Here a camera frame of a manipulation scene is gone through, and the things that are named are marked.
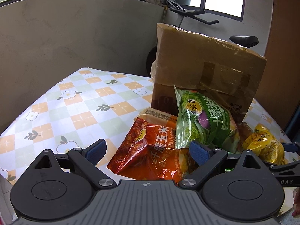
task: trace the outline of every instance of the panda logo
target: panda logo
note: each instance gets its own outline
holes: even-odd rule
[[[242,108],[242,105],[237,105],[237,104],[232,104],[232,103],[230,103],[230,105],[231,105],[231,108],[230,108],[231,113],[239,113],[239,111]]]

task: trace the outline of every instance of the cardboard box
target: cardboard box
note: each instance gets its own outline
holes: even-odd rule
[[[197,90],[241,122],[259,86],[266,58],[224,40],[157,24],[151,107],[177,115],[174,85]]]

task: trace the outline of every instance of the yellow snack bag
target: yellow snack bag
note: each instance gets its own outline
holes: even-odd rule
[[[284,147],[267,128],[258,124],[243,143],[243,149],[252,150],[263,161],[282,165],[284,160]]]

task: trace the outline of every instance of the orange snack package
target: orange snack package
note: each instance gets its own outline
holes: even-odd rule
[[[175,149],[174,131],[137,118],[107,168],[132,179],[178,183],[189,172],[189,150]]]

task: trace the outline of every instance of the checkered tablecloth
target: checkered tablecloth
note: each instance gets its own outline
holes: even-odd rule
[[[152,80],[147,77],[82,68],[66,77],[30,107],[0,136],[0,173],[12,184],[44,149],[66,153],[105,139],[107,153],[97,167],[106,168],[138,113],[150,106]],[[245,122],[262,123],[282,142],[282,129],[254,99]]]

